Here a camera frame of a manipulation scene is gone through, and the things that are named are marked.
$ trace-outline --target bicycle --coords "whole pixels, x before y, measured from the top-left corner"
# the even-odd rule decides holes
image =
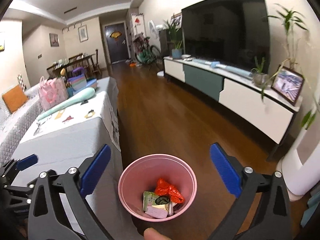
[[[158,61],[162,60],[162,58],[160,50],[155,45],[150,46],[149,39],[150,37],[144,37],[142,34],[139,34],[133,43],[135,45],[135,57],[137,61],[143,65],[150,65],[150,70],[153,63],[158,67]]]

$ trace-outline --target dark brown door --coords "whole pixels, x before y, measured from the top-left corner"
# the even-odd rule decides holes
[[[111,63],[116,63],[129,58],[127,40],[125,38],[124,24],[106,26],[105,35]]]

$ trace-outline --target gray quilted sofa cover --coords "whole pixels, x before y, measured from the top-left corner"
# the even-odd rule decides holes
[[[38,87],[25,92],[29,100],[13,114],[0,96],[0,164],[11,159],[22,137],[43,111],[38,96]]]

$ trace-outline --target orange plastic bag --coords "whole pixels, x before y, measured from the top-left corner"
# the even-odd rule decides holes
[[[166,182],[162,178],[158,179],[155,193],[158,196],[169,195],[170,201],[172,201],[174,203],[183,203],[184,202],[184,197],[177,190],[177,188],[174,185],[169,184],[168,182]]]

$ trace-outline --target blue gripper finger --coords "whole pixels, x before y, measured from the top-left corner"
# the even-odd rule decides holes
[[[241,178],[218,143],[211,145],[210,157],[229,193],[238,198],[242,192]]]
[[[36,164],[37,162],[38,162],[38,156],[35,154],[32,154],[20,161],[17,161],[17,170],[23,171],[26,168],[29,168],[32,165]]]
[[[111,149],[108,145],[105,144],[81,178],[80,195],[83,198],[85,198],[85,196],[87,195],[92,194],[110,159]]]

